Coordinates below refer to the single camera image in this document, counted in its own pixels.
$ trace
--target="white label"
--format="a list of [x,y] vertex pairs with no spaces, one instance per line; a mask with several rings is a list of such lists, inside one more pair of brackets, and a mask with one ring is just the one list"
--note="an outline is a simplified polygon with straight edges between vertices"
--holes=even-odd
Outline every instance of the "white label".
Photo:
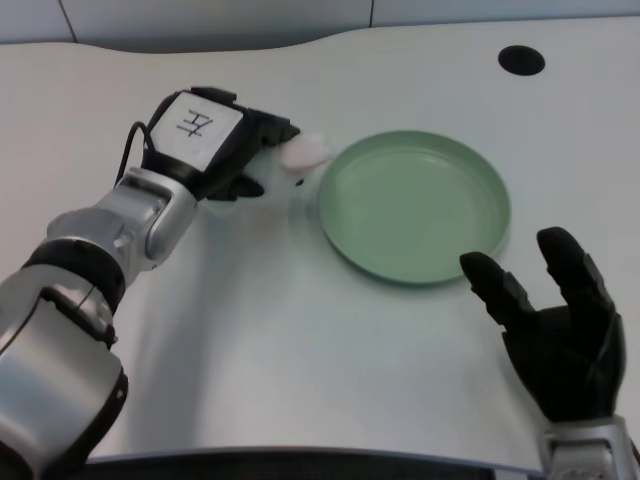
[[204,171],[242,112],[183,92],[151,131],[156,150]]

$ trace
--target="hole in table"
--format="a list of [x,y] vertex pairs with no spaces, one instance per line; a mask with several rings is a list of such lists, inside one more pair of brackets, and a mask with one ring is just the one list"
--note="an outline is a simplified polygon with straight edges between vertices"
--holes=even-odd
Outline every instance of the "hole in table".
[[498,63],[507,72],[529,77],[544,69],[544,57],[530,47],[512,45],[503,49],[498,55]]

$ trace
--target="cable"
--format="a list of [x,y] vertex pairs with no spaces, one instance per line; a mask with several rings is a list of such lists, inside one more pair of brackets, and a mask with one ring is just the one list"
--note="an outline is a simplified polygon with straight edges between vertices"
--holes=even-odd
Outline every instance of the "cable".
[[631,449],[633,450],[633,457],[636,459],[636,462],[638,462],[638,465],[640,465],[640,453],[638,453],[638,449],[636,448],[636,444],[633,443],[633,440],[631,440]]
[[151,139],[151,134],[149,133],[147,126],[142,122],[136,122],[131,125],[131,130],[129,130],[129,135],[127,135],[127,143],[125,143],[124,152],[122,152],[122,160],[120,160],[120,168],[118,168],[118,175],[116,175],[116,183],[114,186],[117,185],[124,176],[124,171],[127,168],[127,161],[129,160],[129,153],[131,151],[131,144],[133,143],[133,139],[136,136],[138,129],[142,130],[144,142],[147,144],[147,148],[151,151],[155,151],[153,140]]

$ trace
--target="plate rim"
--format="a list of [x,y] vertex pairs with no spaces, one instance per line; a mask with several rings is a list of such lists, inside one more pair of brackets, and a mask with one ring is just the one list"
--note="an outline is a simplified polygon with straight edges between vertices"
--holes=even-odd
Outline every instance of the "plate rim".
[[366,272],[367,274],[370,274],[370,275],[373,275],[373,276],[375,276],[377,278],[380,278],[380,279],[383,279],[383,280],[386,280],[386,281],[391,281],[391,282],[394,282],[394,283],[400,283],[400,284],[405,284],[405,285],[436,285],[436,284],[440,284],[440,283],[446,283],[446,282],[458,279],[461,276],[463,276],[462,269],[460,269],[459,272],[457,272],[455,274],[450,274],[450,275],[447,275],[447,276],[443,276],[442,278],[425,279],[425,280],[407,280],[407,279],[404,279],[404,278],[398,278],[398,277],[396,277],[394,275],[388,275],[388,274],[385,274],[385,273],[380,273],[378,271],[375,271],[374,269],[369,268],[367,265],[363,265],[362,263],[359,263],[359,262],[355,261],[349,255],[347,255],[345,253],[344,249],[340,247],[339,243],[335,239],[333,239],[331,237],[331,234],[329,233],[328,229],[326,228],[326,220],[324,218],[325,215],[323,214],[324,209],[322,208],[322,204],[323,204],[323,200],[322,199],[324,198],[323,192],[327,188],[327,182],[325,180],[329,177],[329,174],[332,173],[333,171],[335,171],[336,168],[339,168],[339,164],[340,164],[341,158],[351,148],[354,148],[357,145],[359,145],[361,143],[364,143],[364,142],[366,142],[368,140],[371,140],[373,138],[380,137],[380,136],[386,136],[386,135],[393,135],[393,134],[420,134],[420,135],[428,135],[428,136],[435,136],[435,137],[443,138],[445,140],[448,140],[450,142],[453,142],[455,144],[461,145],[462,147],[466,148],[467,150],[472,152],[477,158],[479,158],[485,164],[486,167],[488,167],[489,171],[491,172],[491,175],[493,175],[493,177],[498,181],[498,184],[500,185],[500,187],[504,191],[504,194],[505,194],[504,196],[505,196],[505,200],[506,200],[505,201],[505,206],[506,206],[505,226],[504,226],[502,232],[500,232],[499,240],[495,243],[495,245],[493,246],[491,252],[490,253],[484,252],[486,255],[488,255],[491,258],[497,257],[498,254],[500,254],[500,252],[504,248],[504,246],[506,244],[506,240],[507,240],[507,238],[509,236],[509,231],[511,229],[511,216],[512,216],[511,195],[509,194],[509,190],[507,188],[506,183],[502,179],[502,176],[498,173],[496,168],[483,155],[481,155],[478,151],[476,151],[475,149],[469,147],[465,143],[462,143],[462,142],[460,142],[458,140],[455,140],[455,139],[453,139],[453,138],[451,138],[451,137],[449,137],[447,135],[442,135],[441,133],[427,131],[427,130],[410,130],[410,129],[389,130],[389,131],[379,132],[379,133],[375,133],[375,134],[363,137],[360,140],[357,140],[356,142],[351,143],[350,145],[345,147],[343,150],[341,150],[340,153],[336,156],[336,158],[328,166],[328,168],[323,172],[322,178],[320,179],[320,185],[319,185],[319,188],[318,188],[318,192],[317,192],[317,195],[316,195],[316,202],[317,202],[317,205],[318,205],[318,216],[319,216],[319,219],[320,219],[320,226],[322,228],[322,231],[323,231],[325,237],[329,240],[329,243],[333,246],[333,248],[335,248],[338,251],[338,253],[344,259],[346,259],[349,263],[351,263],[355,267],[361,269],[362,271]]

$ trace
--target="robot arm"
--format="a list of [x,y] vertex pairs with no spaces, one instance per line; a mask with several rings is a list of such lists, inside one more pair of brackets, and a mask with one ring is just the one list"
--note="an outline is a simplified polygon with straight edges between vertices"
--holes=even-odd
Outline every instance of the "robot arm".
[[169,257],[198,201],[263,192],[245,167],[264,146],[299,133],[212,88],[168,97],[142,128],[142,168],[121,171],[93,207],[51,222],[23,268],[0,285],[2,478],[59,477],[84,464],[127,396],[110,351],[126,289]]
[[552,480],[632,480],[638,459],[615,416],[625,368],[622,320],[591,256],[562,228],[538,232],[547,271],[567,304],[540,311],[516,278],[482,253],[460,258],[471,289],[504,328],[516,373],[551,428],[543,439]]

